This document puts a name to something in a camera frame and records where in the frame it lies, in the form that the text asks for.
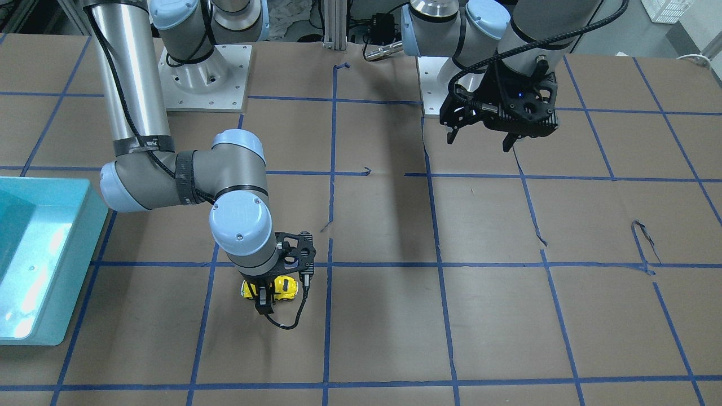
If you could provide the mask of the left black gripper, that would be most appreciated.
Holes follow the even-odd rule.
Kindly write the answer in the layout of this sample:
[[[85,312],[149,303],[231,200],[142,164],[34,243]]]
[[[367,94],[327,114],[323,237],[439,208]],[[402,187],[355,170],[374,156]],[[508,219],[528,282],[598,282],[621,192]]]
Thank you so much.
[[[513,149],[517,139],[545,137],[560,121],[555,112],[557,80],[546,59],[532,65],[530,76],[514,72],[503,61],[486,70],[473,92],[462,85],[443,102],[440,123],[447,127],[447,144],[454,143],[459,129],[482,122],[490,130],[506,132],[503,152]]]

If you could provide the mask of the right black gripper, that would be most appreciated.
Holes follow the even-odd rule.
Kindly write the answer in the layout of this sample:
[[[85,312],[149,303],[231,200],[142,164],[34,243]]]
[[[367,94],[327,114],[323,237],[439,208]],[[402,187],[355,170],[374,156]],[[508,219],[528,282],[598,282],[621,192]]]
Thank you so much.
[[[276,278],[297,272],[302,288],[302,300],[297,315],[302,314],[307,296],[309,296],[310,281],[314,277],[314,237],[309,232],[299,235],[290,233],[276,233],[276,252],[256,271],[250,268],[243,269],[243,278],[248,285],[255,287],[253,292],[248,289],[254,300],[256,311],[261,315],[273,313],[276,299],[274,294],[278,290]]]

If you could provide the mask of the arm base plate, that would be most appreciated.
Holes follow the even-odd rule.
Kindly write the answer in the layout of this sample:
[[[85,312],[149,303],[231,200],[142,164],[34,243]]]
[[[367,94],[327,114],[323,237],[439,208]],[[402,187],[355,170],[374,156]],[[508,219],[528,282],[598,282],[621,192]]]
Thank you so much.
[[[418,57],[417,70],[424,116],[438,118],[448,95],[449,80],[461,69],[451,58]]]
[[[173,68],[163,49],[158,70],[166,110],[242,113],[251,55],[251,45],[221,45],[205,61]]]

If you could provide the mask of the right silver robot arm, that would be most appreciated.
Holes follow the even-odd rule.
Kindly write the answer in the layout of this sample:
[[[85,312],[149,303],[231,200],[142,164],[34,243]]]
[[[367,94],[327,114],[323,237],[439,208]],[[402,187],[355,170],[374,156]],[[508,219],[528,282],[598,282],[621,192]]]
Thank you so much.
[[[208,203],[216,244],[243,277],[241,293],[270,316],[314,277],[312,234],[276,231],[260,139],[222,130],[205,149],[176,142],[169,114],[238,112],[250,44],[268,36],[266,1],[82,1],[110,114],[114,158],[100,187],[115,211]]]

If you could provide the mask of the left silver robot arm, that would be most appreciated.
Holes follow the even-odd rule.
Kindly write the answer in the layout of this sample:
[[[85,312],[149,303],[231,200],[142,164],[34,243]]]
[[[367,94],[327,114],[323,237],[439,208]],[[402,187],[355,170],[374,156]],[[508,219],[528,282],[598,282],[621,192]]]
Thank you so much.
[[[599,1],[412,1],[404,53],[417,59],[424,114],[448,131],[481,122],[506,133],[503,151],[559,126],[555,68]]]

